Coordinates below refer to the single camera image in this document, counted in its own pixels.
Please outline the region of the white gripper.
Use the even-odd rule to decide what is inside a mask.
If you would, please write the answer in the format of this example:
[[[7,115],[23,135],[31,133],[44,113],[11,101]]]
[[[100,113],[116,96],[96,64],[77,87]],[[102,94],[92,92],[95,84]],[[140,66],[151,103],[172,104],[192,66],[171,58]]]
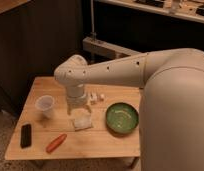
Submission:
[[[89,112],[92,113],[92,109],[87,104],[88,95],[85,91],[85,85],[79,84],[75,86],[68,86],[66,88],[66,99],[67,104],[67,114],[71,115],[73,107],[83,107]]]

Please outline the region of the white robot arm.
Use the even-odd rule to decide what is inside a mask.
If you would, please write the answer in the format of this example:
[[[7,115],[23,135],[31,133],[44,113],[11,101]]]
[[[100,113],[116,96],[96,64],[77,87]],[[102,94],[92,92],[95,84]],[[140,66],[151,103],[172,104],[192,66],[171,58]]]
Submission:
[[[54,77],[75,103],[87,84],[141,88],[142,171],[204,171],[204,51],[152,51],[93,65],[73,55]]]

